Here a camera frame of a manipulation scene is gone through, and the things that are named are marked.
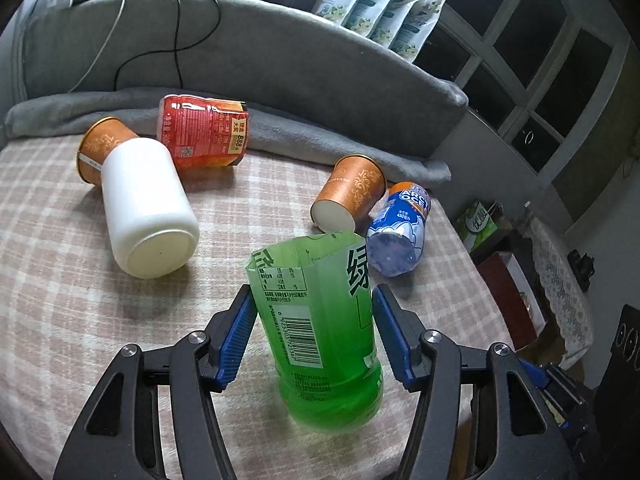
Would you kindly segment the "white plastic cup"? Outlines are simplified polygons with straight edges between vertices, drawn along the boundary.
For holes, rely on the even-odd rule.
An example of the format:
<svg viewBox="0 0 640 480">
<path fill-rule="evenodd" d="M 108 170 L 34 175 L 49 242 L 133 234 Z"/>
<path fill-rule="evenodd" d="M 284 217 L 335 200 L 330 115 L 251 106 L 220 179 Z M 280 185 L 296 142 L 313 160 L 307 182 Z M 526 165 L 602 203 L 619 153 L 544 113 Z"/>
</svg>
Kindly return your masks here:
<svg viewBox="0 0 640 480">
<path fill-rule="evenodd" d="M 157 140 L 120 144 L 102 165 L 102 195 L 112 253 L 135 278 L 160 278 L 193 256 L 198 220 L 174 162 Z"/>
</svg>

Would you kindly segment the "white lace cloth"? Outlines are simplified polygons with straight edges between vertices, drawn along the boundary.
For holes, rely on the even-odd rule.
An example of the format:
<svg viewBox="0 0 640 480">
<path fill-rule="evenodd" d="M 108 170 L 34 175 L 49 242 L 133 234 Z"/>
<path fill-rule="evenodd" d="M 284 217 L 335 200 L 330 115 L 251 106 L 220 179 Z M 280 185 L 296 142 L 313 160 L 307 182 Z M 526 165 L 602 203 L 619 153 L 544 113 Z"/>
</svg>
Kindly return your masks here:
<svg viewBox="0 0 640 480">
<path fill-rule="evenodd" d="M 560 367 L 569 370 L 594 343 L 587 298 L 568 263 L 570 251 L 550 226 L 531 216 L 524 236 L 532 240 L 534 266 L 564 341 Z"/>
</svg>

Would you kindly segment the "red cardboard box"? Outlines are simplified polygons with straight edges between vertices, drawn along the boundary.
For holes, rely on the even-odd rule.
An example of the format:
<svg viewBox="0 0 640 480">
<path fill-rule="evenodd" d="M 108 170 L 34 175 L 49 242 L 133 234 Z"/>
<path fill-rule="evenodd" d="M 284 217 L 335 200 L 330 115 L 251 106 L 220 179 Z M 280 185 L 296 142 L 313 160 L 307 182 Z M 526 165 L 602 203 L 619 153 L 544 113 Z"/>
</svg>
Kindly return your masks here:
<svg viewBox="0 0 640 480">
<path fill-rule="evenodd" d="M 494 252 L 477 266 L 506 322 L 515 350 L 534 342 L 547 320 L 512 252 Z"/>
</svg>

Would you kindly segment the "plaid beige tablecloth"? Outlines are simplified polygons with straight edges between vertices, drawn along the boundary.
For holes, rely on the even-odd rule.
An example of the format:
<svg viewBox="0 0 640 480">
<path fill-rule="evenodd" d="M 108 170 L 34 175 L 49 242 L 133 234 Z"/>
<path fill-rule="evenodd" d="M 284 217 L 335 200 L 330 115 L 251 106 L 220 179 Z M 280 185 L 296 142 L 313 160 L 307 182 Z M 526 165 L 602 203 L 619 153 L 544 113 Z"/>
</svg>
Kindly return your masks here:
<svg viewBox="0 0 640 480">
<path fill-rule="evenodd" d="M 51 478 L 88 396 L 128 342 L 173 344 L 229 307 L 259 248 L 310 234 L 326 167 L 261 152 L 186 182 L 198 249 L 174 274 L 136 280 L 115 263 L 100 191 L 78 176 L 74 136 L 17 140 L 1 153 L 1 420 Z M 315 434 L 281 402 L 255 327 L 238 378 L 215 410 L 241 479 L 381 479 L 399 465 L 416 397 L 384 377 L 374 419 Z"/>
</svg>

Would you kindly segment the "orange paper cup left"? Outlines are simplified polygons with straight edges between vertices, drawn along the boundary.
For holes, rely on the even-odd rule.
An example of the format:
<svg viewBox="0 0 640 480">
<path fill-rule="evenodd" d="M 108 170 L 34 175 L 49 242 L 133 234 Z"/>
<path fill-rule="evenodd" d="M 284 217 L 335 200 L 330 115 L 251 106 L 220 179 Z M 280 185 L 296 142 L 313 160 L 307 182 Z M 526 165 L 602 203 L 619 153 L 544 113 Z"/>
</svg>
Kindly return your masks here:
<svg viewBox="0 0 640 480">
<path fill-rule="evenodd" d="M 76 154 L 76 168 L 81 180 L 102 185 L 102 167 L 114 148 L 137 138 L 137 133 L 116 117 L 95 122 L 82 137 Z"/>
</svg>

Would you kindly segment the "orange paper cup right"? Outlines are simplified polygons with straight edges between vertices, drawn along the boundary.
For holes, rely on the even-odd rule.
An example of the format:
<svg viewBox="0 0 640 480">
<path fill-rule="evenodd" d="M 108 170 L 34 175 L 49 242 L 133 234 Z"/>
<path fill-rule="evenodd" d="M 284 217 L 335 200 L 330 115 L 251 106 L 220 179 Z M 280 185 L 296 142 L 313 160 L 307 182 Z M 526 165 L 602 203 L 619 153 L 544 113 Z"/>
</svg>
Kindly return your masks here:
<svg viewBox="0 0 640 480">
<path fill-rule="evenodd" d="M 340 158 L 310 207 L 322 232 L 355 231 L 386 192 L 386 177 L 372 158 L 350 154 Z"/>
</svg>

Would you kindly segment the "green paper shopping bag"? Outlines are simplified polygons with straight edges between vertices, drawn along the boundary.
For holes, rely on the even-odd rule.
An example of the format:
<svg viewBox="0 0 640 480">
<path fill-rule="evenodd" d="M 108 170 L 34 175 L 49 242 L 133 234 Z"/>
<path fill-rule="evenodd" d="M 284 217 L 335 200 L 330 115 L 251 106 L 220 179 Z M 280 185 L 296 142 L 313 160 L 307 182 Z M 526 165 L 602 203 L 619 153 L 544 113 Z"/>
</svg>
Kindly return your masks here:
<svg viewBox="0 0 640 480">
<path fill-rule="evenodd" d="M 480 200 L 474 200 L 460 214 L 454 222 L 454 229 L 469 254 L 480 248 L 489 240 L 489 237 L 499 231 L 498 220 L 501 218 L 501 214 L 502 209 L 498 202 L 485 205 Z"/>
</svg>

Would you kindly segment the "grey blanket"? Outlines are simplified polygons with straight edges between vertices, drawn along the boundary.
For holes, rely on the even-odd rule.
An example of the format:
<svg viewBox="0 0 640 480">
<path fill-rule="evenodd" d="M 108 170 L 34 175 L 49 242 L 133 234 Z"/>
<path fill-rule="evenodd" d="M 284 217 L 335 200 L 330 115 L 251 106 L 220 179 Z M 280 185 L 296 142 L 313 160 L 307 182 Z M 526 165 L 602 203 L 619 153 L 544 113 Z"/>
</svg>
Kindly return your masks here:
<svg viewBox="0 0 640 480">
<path fill-rule="evenodd" d="M 434 151 L 468 106 L 456 84 L 375 42 L 260 0 L 91 0 L 29 18 L 18 38 L 3 142 L 106 116 L 154 136 L 164 96 L 216 96 L 246 103 L 253 150 L 325 165 L 361 153 L 434 188 L 451 178 Z"/>
</svg>

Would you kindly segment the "blue bottle cup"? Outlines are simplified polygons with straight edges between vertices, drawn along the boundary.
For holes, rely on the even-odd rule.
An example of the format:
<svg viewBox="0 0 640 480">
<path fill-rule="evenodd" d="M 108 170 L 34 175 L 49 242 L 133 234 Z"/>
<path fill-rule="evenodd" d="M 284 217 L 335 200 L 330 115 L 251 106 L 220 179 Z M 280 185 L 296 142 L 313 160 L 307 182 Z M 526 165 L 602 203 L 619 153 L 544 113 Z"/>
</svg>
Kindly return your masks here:
<svg viewBox="0 0 640 480">
<path fill-rule="evenodd" d="M 423 255 L 430 210 L 431 197 L 420 184 L 394 184 L 367 232 L 370 265 L 386 278 L 413 271 Z"/>
</svg>

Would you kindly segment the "orange paper cup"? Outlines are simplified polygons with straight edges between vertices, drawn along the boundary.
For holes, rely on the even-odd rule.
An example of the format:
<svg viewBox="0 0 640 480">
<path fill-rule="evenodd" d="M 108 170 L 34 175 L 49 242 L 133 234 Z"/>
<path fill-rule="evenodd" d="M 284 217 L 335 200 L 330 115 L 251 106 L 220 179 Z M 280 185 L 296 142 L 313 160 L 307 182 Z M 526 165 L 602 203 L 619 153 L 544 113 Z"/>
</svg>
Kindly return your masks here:
<svg viewBox="0 0 640 480">
<path fill-rule="evenodd" d="M 82 137 L 76 154 L 76 168 L 81 180 L 102 185 L 102 167 L 114 148 L 137 138 L 137 133 L 116 117 L 95 122 Z"/>
<path fill-rule="evenodd" d="M 350 154 L 340 158 L 310 207 L 322 232 L 355 231 L 386 192 L 386 177 L 372 158 Z"/>
</svg>

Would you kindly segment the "green tea bottle cup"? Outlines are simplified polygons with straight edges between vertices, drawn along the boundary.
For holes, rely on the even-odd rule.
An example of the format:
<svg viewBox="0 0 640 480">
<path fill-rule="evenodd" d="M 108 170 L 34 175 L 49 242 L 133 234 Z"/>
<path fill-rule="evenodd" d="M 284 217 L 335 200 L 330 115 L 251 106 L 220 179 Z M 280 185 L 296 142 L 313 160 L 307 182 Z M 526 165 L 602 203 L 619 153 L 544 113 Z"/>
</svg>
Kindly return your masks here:
<svg viewBox="0 0 640 480">
<path fill-rule="evenodd" d="M 292 419 L 322 432 L 368 422 L 383 377 L 364 238 L 292 238 L 253 252 L 245 270 Z"/>
</svg>

